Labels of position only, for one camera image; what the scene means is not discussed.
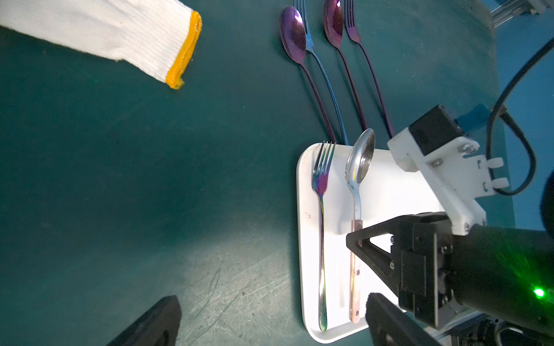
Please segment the silver spoon pink handle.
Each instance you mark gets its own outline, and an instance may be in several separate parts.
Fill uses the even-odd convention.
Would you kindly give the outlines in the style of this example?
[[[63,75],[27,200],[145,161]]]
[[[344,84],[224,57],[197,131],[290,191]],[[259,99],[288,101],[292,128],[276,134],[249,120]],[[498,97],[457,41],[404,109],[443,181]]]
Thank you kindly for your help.
[[[359,192],[369,167],[372,163],[375,152],[375,133],[371,128],[366,129],[357,139],[349,154],[346,163],[345,179],[347,186],[353,196],[353,221],[351,222],[351,233],[363,229],[362,220],[362,202]],[[359,278],[361,262],[352,252],[350,258],[350,304],[349,319],[357,324],[361,318],[360,301],[361,289],[359,287]]]

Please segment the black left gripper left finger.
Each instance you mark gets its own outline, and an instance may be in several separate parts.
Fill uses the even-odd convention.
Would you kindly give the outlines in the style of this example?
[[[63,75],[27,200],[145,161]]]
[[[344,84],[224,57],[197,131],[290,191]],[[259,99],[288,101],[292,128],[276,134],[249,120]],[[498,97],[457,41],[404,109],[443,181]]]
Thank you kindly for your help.
[[[108,345],[175,345],[181,317],[182,311],[177,296],[166,296]]]

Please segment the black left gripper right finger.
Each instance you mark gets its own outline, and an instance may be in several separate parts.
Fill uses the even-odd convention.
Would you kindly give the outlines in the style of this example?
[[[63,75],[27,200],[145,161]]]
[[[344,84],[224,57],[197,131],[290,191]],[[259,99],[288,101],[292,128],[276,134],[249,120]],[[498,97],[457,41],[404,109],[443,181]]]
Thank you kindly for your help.
[[[373,345],[440,345],[382,294],[369,294],[366,322]]]

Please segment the purple fork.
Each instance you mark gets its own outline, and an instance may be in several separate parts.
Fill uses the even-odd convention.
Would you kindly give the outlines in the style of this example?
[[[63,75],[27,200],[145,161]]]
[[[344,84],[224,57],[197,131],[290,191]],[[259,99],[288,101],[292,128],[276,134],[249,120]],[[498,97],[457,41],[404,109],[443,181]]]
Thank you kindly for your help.
[[[362,43],[361,36],[360,36],[358,28],[356,26],[355,11],[354,11],[354,0],[346,0],[346,4],[345,4],[344,9],[346,11],[346,30],[347,30],[348,36],[350,37],[350,39],[353,42],[355,42],[359,45],[359,47],[362,49],[362,52],[363,52],[363,54],[366,58],[366,61],[368,63],[370,72],[372,73],[372,77],[373,77],[373,80],[374,80],[374,83],[375,83],[377,95],[378,95],[378,98],[379,98],[379,103],[380,103],[380,106],[381,106],[381,109],[382,109],[383,120],[385,121],[389,137],[393,138],[395,136],[395,130],[392,126],[392,122],[390,120],[389,112],[388,112],[388,109],[385,105],[385,100],[384,100],[383,95],[382,95],[382,90],[381,90],[381,87],[379,85],[379,81],[378,81],[377,75],[375,73],[375,69],[374,69],[373,64],[371,62],[371,59],[369,58],[369,55],[368,55],[368,53],[367,53],[367,51],[366,51],[366,49],[365,49],[365,47]]]

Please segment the rainbow iridescent fork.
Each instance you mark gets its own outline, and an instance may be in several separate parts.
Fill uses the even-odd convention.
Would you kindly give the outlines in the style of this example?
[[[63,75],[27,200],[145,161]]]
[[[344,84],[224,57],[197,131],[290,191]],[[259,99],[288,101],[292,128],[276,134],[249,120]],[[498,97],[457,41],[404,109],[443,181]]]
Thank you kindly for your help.
[[[319,200],[320,208],[320,246],[319,246],[319,284],[318,284],[318,323],[322,332],[327,330],[327,298],[325,278],[325,207],[324,195],[327,191],[330,167],[336,145],[323,142],[317,155],[317,162],[312,171],[312,189]]]

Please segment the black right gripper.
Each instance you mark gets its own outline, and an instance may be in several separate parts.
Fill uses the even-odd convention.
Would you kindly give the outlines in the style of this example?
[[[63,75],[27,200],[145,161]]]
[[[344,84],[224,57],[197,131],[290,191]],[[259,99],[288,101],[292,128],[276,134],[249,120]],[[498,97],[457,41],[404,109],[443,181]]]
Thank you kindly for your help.
[[[346,246],[398,297],[400,308],[441,329],[464,310],[447,280],[451,225],[444,213],[398,216],[348,234]],[[392,255],[371,242],[384,234],[394,236]]]

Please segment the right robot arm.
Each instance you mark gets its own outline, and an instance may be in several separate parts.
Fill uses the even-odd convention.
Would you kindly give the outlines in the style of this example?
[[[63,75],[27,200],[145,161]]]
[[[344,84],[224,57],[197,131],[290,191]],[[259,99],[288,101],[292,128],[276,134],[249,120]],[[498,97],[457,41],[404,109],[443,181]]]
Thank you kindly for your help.
[[[431,327],[473,309],[553,335],[553,181],[545,183],[544,229],[474,225],[452,234],[446,213],[420,213],[353,232],[347,248]]]

